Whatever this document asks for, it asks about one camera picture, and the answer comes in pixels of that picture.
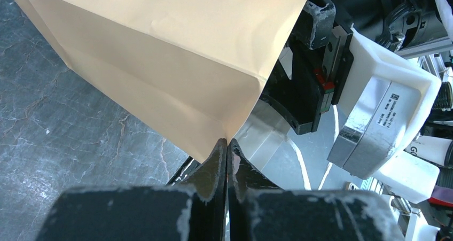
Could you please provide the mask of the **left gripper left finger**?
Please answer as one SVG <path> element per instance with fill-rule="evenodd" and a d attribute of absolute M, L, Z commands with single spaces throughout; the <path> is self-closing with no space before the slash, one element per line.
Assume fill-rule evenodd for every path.
<path fill-rule="evenodd" d="M 66 190 L 37 240 L 223 240 L 228 144 L 219 139 L 188 177 L 161 186 Z"/>

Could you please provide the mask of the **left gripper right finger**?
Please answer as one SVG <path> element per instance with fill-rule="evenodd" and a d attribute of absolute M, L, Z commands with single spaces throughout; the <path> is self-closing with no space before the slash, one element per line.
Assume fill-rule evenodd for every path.
<path fill-rule="evenodd" d="M 284 190 L 227 150 L 231 240 L 404 240 L 389 205 L 369 191 Z"/>

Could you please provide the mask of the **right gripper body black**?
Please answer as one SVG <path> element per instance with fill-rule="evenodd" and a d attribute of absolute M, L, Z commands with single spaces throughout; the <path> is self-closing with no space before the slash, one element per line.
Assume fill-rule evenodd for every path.
<path fill-rule="evenodd" d="M 297 135 L 314 133 L 321 115 L 336 105 L 353 62 L 352 25 L 335 0 L 307 0 L 285 44 L 291 75 L 277 60 L 260 100 Z"/>

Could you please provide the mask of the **brown paper bag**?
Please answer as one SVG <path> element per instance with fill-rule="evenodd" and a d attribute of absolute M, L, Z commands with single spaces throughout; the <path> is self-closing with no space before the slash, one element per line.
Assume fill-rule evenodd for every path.
<path fill-rule="evenodd" d="M 220 138 L 247 159 L 306 0 L 1 0 L 1 195 L 165 184 Z"/>

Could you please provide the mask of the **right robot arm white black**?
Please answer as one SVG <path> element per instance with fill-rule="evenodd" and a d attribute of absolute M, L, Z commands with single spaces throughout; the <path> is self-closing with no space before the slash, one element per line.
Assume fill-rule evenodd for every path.
<path fill-rule="evenodd" d="M 353 37 L 402 55 L 452 49 L 435 0 L 307 0 L 286 42 L 287 74 L 277 61 L 261 93 L 297 135 L 315 132 L 321 115 L 346 98 L 358 53 Z"/>

